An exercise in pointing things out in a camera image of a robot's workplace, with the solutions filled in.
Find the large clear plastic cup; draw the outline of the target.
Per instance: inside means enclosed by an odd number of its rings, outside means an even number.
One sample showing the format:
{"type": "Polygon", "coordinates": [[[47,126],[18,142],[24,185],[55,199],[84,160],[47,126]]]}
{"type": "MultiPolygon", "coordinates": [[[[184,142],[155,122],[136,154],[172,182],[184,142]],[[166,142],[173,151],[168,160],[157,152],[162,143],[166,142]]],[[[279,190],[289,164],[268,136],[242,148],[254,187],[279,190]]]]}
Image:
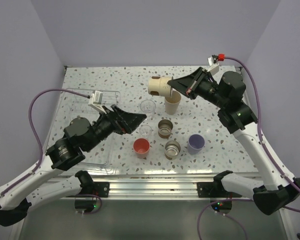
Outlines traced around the large clear plastic cup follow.
{"type": "Polygon", "coordinates": [[[146,99],[140,103],[140,110],[147,115],[148,120],[153,120],[156,110],[156,104],[150,99],[146,99]]]}

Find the cream steel-lined cup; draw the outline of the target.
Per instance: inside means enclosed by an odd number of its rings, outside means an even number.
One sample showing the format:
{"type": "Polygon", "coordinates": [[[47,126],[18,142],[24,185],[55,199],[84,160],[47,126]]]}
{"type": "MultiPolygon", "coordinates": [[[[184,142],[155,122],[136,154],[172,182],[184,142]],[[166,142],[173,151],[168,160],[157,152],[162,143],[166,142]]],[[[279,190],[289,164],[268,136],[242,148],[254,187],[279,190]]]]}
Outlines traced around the cream steel-lined cup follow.
{"type": "Polygon", "coordinates": [[[173,89],[168,84],[171,80],[173,77],[170,76],[152,76],[148,81],[148,93],[152,96],[171,97],[173,89]]]}

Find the pink plastic cup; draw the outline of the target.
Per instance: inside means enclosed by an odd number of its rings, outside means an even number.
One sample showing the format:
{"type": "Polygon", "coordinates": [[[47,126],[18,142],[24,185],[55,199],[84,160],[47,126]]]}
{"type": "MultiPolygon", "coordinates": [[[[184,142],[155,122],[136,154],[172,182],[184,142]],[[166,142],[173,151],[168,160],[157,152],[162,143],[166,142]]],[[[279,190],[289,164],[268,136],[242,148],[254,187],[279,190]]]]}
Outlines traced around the pink plastic cup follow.
{"type": "Polygon", "coordinates": [[[138,158],[143,159],[149,154],[150,143],[145,138],[138,138],[133,143],[133,150],[138,158]]]}

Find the brown-band steel cup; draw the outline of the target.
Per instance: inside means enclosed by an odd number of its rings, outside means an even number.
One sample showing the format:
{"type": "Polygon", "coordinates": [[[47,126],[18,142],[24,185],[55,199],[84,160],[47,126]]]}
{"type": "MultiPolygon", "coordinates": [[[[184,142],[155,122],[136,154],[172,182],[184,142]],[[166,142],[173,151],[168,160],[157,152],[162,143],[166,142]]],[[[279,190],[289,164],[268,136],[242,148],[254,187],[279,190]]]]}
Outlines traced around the brown-band steel cup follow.
{"type": "Polygon", "coordinates": [[[172,134],[173,123],[168,119],[162,119],[158,122],[158,135],[163,139],[168,139],[172,134]]]}

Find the steel cup brown base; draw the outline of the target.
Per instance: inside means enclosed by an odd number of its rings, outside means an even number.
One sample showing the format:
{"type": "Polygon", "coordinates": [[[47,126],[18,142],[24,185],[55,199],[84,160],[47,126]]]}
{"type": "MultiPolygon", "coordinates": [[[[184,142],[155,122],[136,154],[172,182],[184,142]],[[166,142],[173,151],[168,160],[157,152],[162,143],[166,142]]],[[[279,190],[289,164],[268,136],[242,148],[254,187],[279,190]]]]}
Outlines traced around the steel cup brown base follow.
{"type": "Polygon", "coordinates": [[[181,146],[177,141],[170,140],[164,147],[164,155],[168,160],[176,159],[181,151],[181,146]]]}

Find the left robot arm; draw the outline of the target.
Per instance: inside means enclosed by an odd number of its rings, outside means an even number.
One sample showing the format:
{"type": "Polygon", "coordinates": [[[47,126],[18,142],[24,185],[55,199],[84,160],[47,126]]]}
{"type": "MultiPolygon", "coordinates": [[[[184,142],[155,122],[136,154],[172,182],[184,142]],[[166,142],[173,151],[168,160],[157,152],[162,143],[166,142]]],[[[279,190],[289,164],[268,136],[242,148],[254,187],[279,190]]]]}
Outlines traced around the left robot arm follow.
{"type": "Polygon", "coordinates": [[[0,186],[0,225],[8,227],[23,220],[28,212],[68,196],[94,196],[95,184],[86,170],[64,181],[44,183],[68,171],[112,133],[131,134],[147,118],[142,113],[126,112],[116,105],[100,113],[96,121],[77,117],[65,127],[64,135],[47,149],[39,160],[11,182],[0,186]]]}

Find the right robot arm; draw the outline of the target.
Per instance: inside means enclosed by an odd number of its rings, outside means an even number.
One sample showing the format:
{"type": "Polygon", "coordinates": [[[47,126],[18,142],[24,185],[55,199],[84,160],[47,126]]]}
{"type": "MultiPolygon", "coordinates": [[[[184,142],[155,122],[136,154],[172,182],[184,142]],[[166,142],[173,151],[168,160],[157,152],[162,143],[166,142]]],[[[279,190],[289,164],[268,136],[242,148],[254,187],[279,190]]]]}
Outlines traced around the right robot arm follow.
{"type": "Polygon", "coordinates": [[[210,72],[199,67],[187,76],[169,80],[168,85],[191,100],[201,97],[218,107],[221,124],[244,147],[261,176],[261,180],[253,180],[230,170],[221,172],[213,178],[217,196],[239,194],[271,215],[300,195],[300,177],[283,165],[258,128],[256,115],[244,103],[246,85],[239,73],[227,71],[215,81],[210,72]]]}

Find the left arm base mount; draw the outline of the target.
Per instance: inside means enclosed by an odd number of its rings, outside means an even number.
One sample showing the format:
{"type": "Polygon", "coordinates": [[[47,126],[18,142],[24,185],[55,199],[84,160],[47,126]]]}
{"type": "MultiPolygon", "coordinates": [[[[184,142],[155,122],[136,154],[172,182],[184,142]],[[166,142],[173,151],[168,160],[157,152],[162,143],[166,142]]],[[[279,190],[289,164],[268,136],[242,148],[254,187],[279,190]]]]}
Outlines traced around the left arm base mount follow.
{"type": "Polygon", "coordinates": [[[69,195],[69,197],[93,197],[107,198],[109,196],[110,183],[107,181],[98,181],[84,186],[77,194],[69,195]]]}

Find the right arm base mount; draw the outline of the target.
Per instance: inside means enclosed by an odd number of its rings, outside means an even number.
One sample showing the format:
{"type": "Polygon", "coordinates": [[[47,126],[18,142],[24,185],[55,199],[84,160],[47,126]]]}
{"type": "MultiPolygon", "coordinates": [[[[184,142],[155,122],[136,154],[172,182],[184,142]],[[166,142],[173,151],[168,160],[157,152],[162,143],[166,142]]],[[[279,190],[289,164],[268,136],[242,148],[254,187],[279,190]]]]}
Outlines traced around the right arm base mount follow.
{"type": "Polygon", "coordinates": [[[223,188],[217,188],[213,182],[197,182],[197,195],[199,198],[241,198],[240,194],[228,192],[223,188]]]}

